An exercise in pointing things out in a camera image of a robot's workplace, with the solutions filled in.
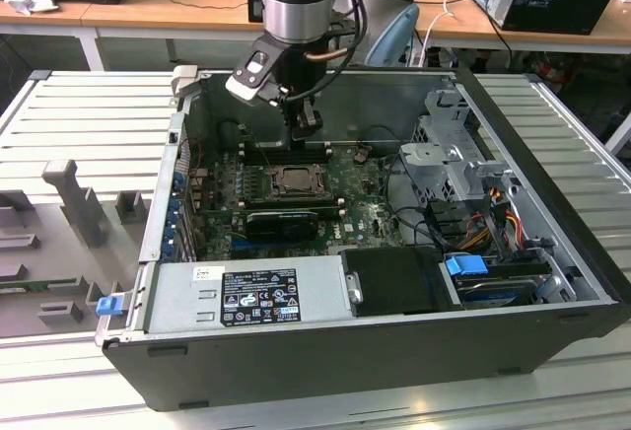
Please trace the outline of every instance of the table leg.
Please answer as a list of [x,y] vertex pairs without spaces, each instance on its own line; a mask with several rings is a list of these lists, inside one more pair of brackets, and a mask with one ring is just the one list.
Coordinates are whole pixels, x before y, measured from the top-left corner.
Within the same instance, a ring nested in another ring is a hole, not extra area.
[[631,113],[627,115],[626,119],[620,124],[620,127],[611,135],[604,147],[606,147],[611,154],[615,155],[620,152],[629,139],[631,139]]
[[166,39],[167,53],[169,54],[169,62],[177,63],[177,50],[175,49],[175,41],[172,38]]
[[99,35],[97,31],[94,28],[79,28],[75,31],[75,37],[81,42],[90,70],[93,72],[105,71],[105,65],[99,51]]

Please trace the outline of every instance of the desk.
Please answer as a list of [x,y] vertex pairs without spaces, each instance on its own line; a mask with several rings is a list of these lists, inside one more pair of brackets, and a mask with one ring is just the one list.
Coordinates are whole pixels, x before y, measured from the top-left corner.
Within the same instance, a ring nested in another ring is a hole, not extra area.
[[[105,69],[99,52],[100,37],[253,40],[261,33],[261,24],[247,21],[246,0],[176,1],[239,7],[197,9],[177,5],[169,0],[123,0],[118,5],[65,3],[61,5],[60,12],[25,17],[3,6],[0,8],[0,33],[75,36],[81,42],[92,70]],[[441,18],[432,30],[430,45],[504,48],[475,3],[454,3],[450,9],[455,16]],[[417,25],[421,35],[427,32],[429,24],[441,11],[440,5],[421,4]],[[629,13],[631,6],[612,0],[590,36],[534,33],[503,33],[503,36],[514,50],[627,54],[631,52]],[[173,52],[172,43],[168,44],[168,48]]]
[[[449,6],[455,14],[445,16],[432,28],[430,44],[439,47],[504,49],[482,10],[471,0]],[[427,32],[432,20],[443,12],[442,5],[423,5],[419,33]],[[631,5],[611,0],[589,36],[501,32],[514,50],[620,53],[631,52]]]

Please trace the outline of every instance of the power supply label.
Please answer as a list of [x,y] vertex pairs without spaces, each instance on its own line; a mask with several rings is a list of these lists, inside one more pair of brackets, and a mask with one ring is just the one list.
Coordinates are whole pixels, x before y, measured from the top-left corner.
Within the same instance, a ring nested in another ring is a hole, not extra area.
[[223,326],[300,321],[296,269],[226,272],[221,284]]

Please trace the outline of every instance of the floor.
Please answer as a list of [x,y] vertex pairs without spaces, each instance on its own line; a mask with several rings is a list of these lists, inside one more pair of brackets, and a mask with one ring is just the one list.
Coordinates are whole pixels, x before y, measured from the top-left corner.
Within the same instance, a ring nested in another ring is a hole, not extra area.
[[[12,100],[34,69],[88,70],[79,41],[73,37],[4,36],[0,40],[0,112]],[[105,38],[101,40],[103,57],[111,70],[171,70],[167,46],[159,39]],[[239,60],[248,42],[178,40],[180,63],[194,63],[204,68],[231,68]],[[472,50],[458,55],[468,65]],[[505,72],[504,52],[494,52],[489,72]],[[443,60],[449,57],[444,54]],[[583,68],[559,94],[563,102],[596,135],[600,135],[631,90],[626,79],[631,73],[622,56],[586,56]],[[622,153],[631,157],[631,150]]]

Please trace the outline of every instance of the white label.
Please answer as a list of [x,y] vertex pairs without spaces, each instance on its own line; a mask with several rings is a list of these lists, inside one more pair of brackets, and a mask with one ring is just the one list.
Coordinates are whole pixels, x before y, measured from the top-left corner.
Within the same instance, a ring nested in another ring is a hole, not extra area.
[[23,287],[7,287],[6,289],[0,289],[0,294],[24,294],[27,289]]
[[223,265],[193,267],[193,280],[221,280],[224,272],[226,272],[226,267]]

